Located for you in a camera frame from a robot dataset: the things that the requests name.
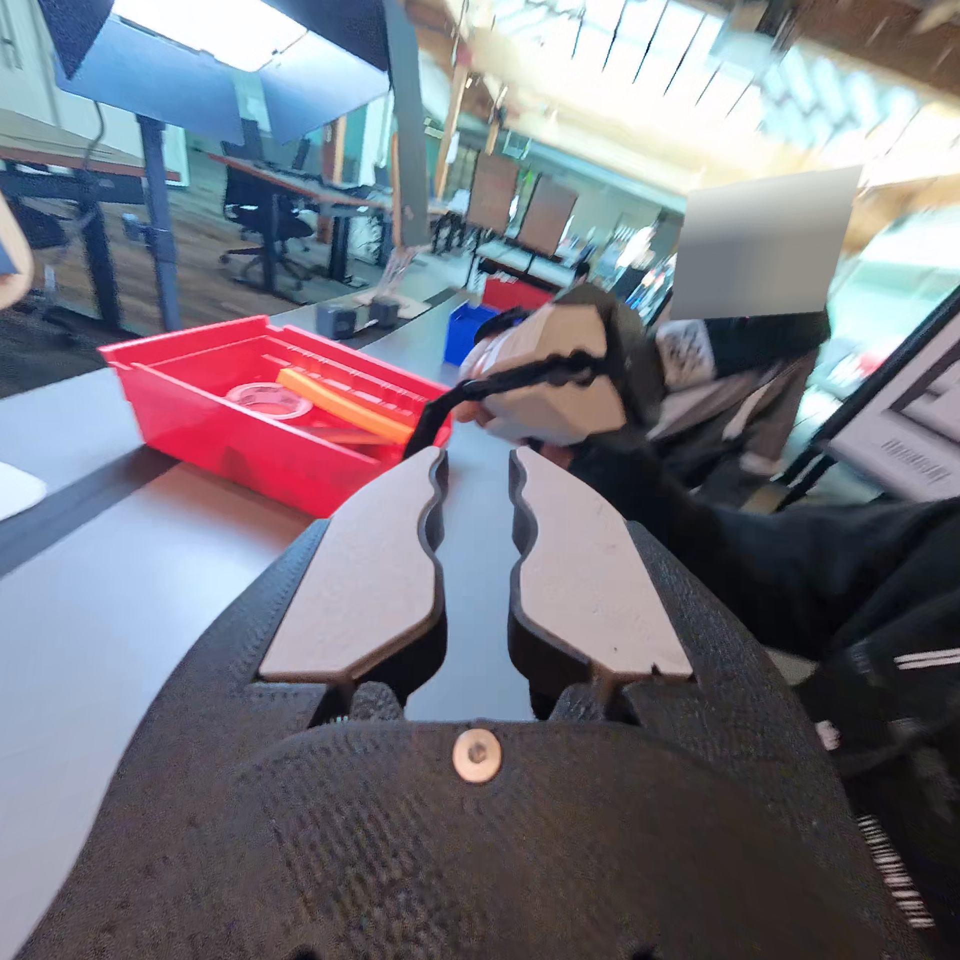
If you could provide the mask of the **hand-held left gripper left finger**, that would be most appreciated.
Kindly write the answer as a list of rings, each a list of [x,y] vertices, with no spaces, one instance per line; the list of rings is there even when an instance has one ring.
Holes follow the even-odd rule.
[[[424,685],[448,651],[442,504],[448,454],[427,447],[325,526],[258,668],[268,683]]]

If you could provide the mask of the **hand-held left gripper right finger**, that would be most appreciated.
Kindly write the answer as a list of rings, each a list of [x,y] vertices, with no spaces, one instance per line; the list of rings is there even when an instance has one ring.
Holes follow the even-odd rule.
[[[528,447],[510,452],[513,541],[510,657],[532,685],[559,694],[590,680],[606,694],[690,663],[620,512]]]

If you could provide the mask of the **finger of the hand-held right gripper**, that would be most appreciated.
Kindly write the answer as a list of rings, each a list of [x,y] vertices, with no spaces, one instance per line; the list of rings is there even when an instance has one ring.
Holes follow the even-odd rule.
[[[540,382],[493,394],[482,405],[491,415],[486,431],[511,443],[537,440],[571,447],[627,424],[620,394],[606,375],[588,384]]]
[[[588,304],[547,304],[509,328],[483,336],[466,355],[459,375],[490,376],[574,354],[606,356],[601,314]]]

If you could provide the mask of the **red plastic bin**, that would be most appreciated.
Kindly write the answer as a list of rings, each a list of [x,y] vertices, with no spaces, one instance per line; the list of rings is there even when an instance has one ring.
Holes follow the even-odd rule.
[[[550,303],[556,292],[532,286],[509,275],[489,275],[481,294],[482,305],[497,313],[519,309],[533,312]]]
[[[415,426],[446,387],[266,316],[100,347],[152,450],[323,519],[397,466],[390,443],[314,406],[282,422],[228,402],[234,387],[293,368]]]

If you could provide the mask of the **blue plastic bin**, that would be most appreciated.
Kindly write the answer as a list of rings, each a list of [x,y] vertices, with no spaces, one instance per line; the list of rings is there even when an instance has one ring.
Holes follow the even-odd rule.
[[[487,321],[500,313],[497,307],[464,301],[449,314],[442,354],[444,364],[460,367],[474,348],[476,336]]]

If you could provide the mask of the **brown notice board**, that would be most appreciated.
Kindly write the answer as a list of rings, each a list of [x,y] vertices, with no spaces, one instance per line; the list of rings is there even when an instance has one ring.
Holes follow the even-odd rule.
[[[579,195],[546,174],[539,174],[523,214],[516,243],[522,249],[553,257],[564,238]]]
[[[510,157],[480,153],[474,166],[465,222],[482,231],[505,234],[520,174],[519,164]]]

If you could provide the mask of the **orange plastic strip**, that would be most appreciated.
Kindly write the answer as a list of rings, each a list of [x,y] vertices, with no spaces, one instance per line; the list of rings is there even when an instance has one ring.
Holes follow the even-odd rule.
[[[394,445],[406,444],[415,426],[393,415],[364,406],[348,391],[331,388],[306,373],[283,367],[275,379],[280,386],[297,394],[326,414]]]

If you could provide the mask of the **tape roll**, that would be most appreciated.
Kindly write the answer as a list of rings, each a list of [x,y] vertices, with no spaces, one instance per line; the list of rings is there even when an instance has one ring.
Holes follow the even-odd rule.
[[[248,412],[273,421],[288,423],[302,419],[314,405],[278,382],[252,382],[229,390],[224,398]]]

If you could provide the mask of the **black board with wooden back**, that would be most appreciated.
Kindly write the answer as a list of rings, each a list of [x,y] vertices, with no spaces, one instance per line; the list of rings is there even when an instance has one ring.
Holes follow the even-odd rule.
[[[392,249],[376,297],[394,301],[416,254],[431,244],[419,44],[401,2],[385,1],[395,131],[390,140]]]

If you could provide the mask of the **framed marker sign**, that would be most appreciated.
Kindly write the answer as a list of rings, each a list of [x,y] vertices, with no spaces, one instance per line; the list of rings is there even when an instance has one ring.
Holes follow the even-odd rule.
[[[844,465],[883,495],[958,497],[959,289],[955,288],[812,434],[779,475],[780,513]]]

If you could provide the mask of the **wooden office desk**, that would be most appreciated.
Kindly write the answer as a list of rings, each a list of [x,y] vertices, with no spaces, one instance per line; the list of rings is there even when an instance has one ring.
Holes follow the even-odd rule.
[[[243,159],[217,152],[208,152],[206,157],[224,169],[225,177],[227,177],[228,166],[257,176],[274,185],[275,188],[297,196],[300,199],[302,217],[311,213],[317,217],[318,221],[330,221],[332,223],[326,263],[308,265],[305,262],[298,261],[311,268],[312,272],[310,279],[305,282],[304,286],[315,278],[338,283],[348,290],[362,290],[369,286],[369,282],[354,276],[350,267],[351,225],[355,219],[375,219],[383,223],[386,216],[392,212],[387,198],[372,194],[365,187],[328,184],[318,175],[284,169],[266,161]],[[233,280],[244,263],[244,259],[237,258],[229,267],[225,268]],[[253,281],[252,285],[236,280],[234,282],[264,292],[259,287],[261,275],[258,268],[253,268],[250,271],[249,278]],[[282,292],[281,295],[264,293],[292,304],[297,302],[292,294],[288,294],[280,286],[278,287]]]
[[[147,211],[144,159],[113,148],[100,150],[76,136],[72,142],[56,143],[52,137],[58,133],[52,126],[41,125],[40,139],[2,138],[2,191],[20,200],[76,206],[78,236],[98,314],[109,329],[121,330],[125,322],[104,207],[138,206]],[[185,174],[165,167],[167,187],[186,186]],[[134,225],[131,235],[142,239],[150,254],[143,235],[149,223],[150,218]]]

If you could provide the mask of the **black office chair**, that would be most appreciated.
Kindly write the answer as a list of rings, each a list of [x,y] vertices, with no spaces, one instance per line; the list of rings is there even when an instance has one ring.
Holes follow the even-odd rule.
[[[309,252],[307,241],[313,237],[314,228],[302,214],[298,196],[276,188],[259,176],[227,166],[223,218],[239,228],[243,238],[252,236],[259,244],[227,248],[220,254],[219,263],[228,268],[234,260],[242,258],[244,266],[234,275],[234,281],[253,285],[250,273],[257,268],[261,276],[259,287],[264,292],[282,295],[278,280],[280,274],[284,274],[293,282],[294,292],[301,293],[312,271],[291,257],[289,245],[302,242]]]

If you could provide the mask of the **black board on white stand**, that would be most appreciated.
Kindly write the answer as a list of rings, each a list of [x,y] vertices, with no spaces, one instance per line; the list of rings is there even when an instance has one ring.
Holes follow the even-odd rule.
[[[1,310],[11,309],[31,289],[35,262],[29,242],[6,201],[1,198]],[[1,521],[37,506],[47,493],[39,478],[1,462]]]

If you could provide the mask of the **black light stand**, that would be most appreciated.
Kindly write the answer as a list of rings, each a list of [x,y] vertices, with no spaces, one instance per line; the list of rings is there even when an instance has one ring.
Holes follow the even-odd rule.
[[[166,332],[184,327],[178,299],[177,249],[167,196],[167,172],[163,157],[165,124],[136,114],[143,148],[145,202],[150,222],[143,235],[150,252],[162,328]]]

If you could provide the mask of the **studio light panel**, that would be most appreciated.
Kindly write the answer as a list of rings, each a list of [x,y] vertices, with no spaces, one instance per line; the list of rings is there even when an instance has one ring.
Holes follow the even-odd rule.
[[[418,70],[400,2],[38,2],[64,92],[208,138],[243,140],[240,76],[281,143]]]

